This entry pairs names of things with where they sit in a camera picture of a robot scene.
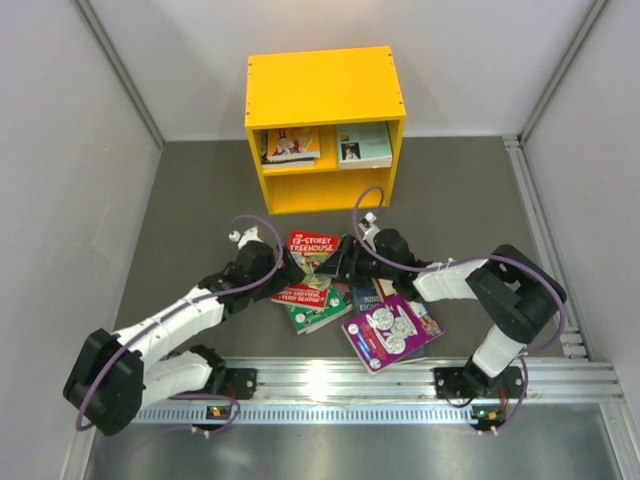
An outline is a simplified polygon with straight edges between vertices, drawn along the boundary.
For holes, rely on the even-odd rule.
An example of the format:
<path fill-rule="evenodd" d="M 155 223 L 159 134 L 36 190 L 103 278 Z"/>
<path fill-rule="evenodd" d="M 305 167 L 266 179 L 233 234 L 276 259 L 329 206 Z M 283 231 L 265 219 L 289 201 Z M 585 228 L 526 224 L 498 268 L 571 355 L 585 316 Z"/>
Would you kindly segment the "red 13-Storey Treehouse book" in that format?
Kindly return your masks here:
<path fill-rule="evenodd" d="M 328 302 L 331 280 L 315 270 L 338 250 L 340 241 L 336 235 L 292 231 L 287 247 L 304 277 L 300 283 L 274 295 L 272 301 L 314 311 L 323 310 Z"/>

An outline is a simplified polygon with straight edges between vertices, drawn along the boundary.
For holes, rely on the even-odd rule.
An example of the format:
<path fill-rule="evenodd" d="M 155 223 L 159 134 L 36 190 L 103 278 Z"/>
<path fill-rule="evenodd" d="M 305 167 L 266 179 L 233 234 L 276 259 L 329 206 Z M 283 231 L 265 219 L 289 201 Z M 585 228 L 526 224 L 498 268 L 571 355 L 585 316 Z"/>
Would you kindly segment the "Roald Dahl Charlie book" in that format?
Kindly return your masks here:
<path fill-rule="evenodd" d="M 270 162 L 320 156 L 320 132 L 317 127 L 279 128 L 267 131 L 266 159 Z"/>

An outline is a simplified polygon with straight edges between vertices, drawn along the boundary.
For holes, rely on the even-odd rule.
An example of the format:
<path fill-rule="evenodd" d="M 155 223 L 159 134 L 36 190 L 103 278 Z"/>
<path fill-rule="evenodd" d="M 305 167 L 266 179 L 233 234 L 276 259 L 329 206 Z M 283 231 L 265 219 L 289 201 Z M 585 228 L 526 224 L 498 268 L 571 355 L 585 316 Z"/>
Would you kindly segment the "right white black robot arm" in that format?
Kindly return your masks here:
<path fill-rule="evenodd" d="M 503 372 L 525 352 L 547 323 L 567 320 L 564 288 L 510 244 L 486 257 L 425 262 L 395 229 L 345 235 L 315 272 L 348 285 L 384 279 L 408 301 L 476 300 L 493 322 L 462 370 L 463 388 L 474 397 L 492 395 Z"/>

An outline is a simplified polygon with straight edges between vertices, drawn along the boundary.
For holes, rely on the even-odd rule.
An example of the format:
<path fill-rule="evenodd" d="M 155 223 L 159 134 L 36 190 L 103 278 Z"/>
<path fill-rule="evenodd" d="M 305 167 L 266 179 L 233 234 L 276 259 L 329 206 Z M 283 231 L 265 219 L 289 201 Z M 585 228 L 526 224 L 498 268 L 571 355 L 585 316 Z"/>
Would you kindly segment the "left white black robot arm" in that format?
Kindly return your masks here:
<path fill-rule="evenodd" d="M 226 364 L 214 349 L 176 347 L 250 304 L 300 283 L 304 272 L 286 248 L 249 240 L 222 271 L 203 278 L 175 303 L 133 326 L 91 333 L 63 387 L 77 408 L 76 428 L 105 436 L 122 431 L 138 412 L 182 393 L 220 394 Z"/>

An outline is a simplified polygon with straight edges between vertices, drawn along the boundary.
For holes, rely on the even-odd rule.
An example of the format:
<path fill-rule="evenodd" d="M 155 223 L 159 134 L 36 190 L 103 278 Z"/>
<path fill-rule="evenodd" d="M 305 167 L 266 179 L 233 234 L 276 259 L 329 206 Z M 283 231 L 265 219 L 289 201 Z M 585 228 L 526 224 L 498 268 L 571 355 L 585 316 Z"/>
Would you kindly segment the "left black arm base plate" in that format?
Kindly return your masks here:
<path fill-rule="evenodd" d="M 256 388 L 256 369 L 226 368 L 213 371 L 201 392 L 223 395 L 236 400 L 251 400 Z"/>

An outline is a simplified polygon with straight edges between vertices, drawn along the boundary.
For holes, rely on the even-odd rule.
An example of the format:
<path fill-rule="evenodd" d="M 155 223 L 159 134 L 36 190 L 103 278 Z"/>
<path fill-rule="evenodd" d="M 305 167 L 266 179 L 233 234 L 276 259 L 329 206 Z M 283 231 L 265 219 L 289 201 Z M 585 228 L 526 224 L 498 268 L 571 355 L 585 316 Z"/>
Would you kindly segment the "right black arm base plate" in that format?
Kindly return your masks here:
<path fill-rule="evenodd" d="M 524 375 L 520 367 L 508 366 L 495 378 L 467 367 L 438 367 L 433 370 L 436 397 L 448 401 L 518 399 L 524 392 Z"/>

